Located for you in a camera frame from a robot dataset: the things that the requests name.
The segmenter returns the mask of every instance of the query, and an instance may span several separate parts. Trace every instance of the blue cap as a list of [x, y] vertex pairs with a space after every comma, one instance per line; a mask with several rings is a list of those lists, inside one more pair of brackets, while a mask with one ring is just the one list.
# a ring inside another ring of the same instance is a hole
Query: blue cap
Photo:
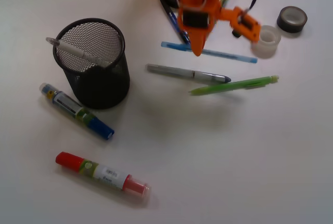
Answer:
[[108, 140], [114, 134], [114, 130], [104, 124], [104, 122], [99, 120], [97, 117], [93, 118], [87, 127], [94, 130], [97, 134], [101, 135], [106, 140]]

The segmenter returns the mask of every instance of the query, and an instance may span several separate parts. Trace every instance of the white pen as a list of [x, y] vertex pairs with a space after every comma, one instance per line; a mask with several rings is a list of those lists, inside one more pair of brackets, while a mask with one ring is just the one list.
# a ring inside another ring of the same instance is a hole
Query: white pen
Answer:
[[98, 66], [101, 66], [103, 68], [108, 67], [111, 63], [108, 61], [105, 61], [103, 59], [100, 59], [92, 54], [87, 53], [86, 51], [83, 51], [82, 49], [79, 49], [73, 45], [70, 45], [68, 43], [65, 43], [62, 40], [57, 40], [54, 38], [46, 38], [46, 41], [48, 41], [50, 44], [52, 44], [55, 48], [61, 49], [62, 51], [66, 51], [69, 54], [73, 56], [77, 56], [79, 58], [82, 58], [84, 60], [90, 61], [93, 64], [97, 64]]
[[221, 76], [219, 74], [212, 74], [212, 73], [188, 70], [188, 69], [172, 68], [172, 67], [160, 66], [154, 64], [147, 64], [147, 70], [161, 74], [172, 74], [178, 77], [192, 78], [198, 81], [219, 82], [219, 83], [231, 82], [231, 79], [229, 77]]

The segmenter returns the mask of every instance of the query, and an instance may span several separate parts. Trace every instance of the orange robot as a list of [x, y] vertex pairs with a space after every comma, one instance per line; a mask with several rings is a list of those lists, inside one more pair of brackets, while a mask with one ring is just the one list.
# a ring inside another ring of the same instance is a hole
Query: orange robot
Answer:
[[178, 0], [178, 3], [179, 27], [187, 31], [192, 51], [197, 56], [201, 55], [206, 39], [218, 20], [229, 21], [235, 33], [252, 42], [259, 40], [259, 23], [239, 7], [225, 9], [220, 0]]

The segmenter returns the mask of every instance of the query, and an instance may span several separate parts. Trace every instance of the green mechanical pencil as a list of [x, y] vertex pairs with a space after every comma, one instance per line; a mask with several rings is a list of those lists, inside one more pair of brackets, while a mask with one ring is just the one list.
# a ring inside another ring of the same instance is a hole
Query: green mechanical pencil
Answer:
[[190, 91], [192, 95], [208, 95], [213, 93], [220, 93], [231, 90], [251, 89], [256, 87], [263, 87], [270, 83], [276, 83], [279, 76], [261, 77], [251, 80], [230, 82], [226, 84], [219, 84], [213, 86], [206, 86]]

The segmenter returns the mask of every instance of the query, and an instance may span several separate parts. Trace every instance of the mesh pencil holder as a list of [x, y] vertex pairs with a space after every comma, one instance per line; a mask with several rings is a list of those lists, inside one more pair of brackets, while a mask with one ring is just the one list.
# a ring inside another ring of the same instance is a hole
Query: mesh pencil holder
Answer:
[[130, 87], [125, 56], [125, 40], [111, 22], [87, 18], [64, 28], [57, 36], [100, 59], [110, 62], [102, 68], [87, 60], [53, 48], [57, 64], [63, 69], [77, 99], [89, 108], [106, 109], [120, 103]]

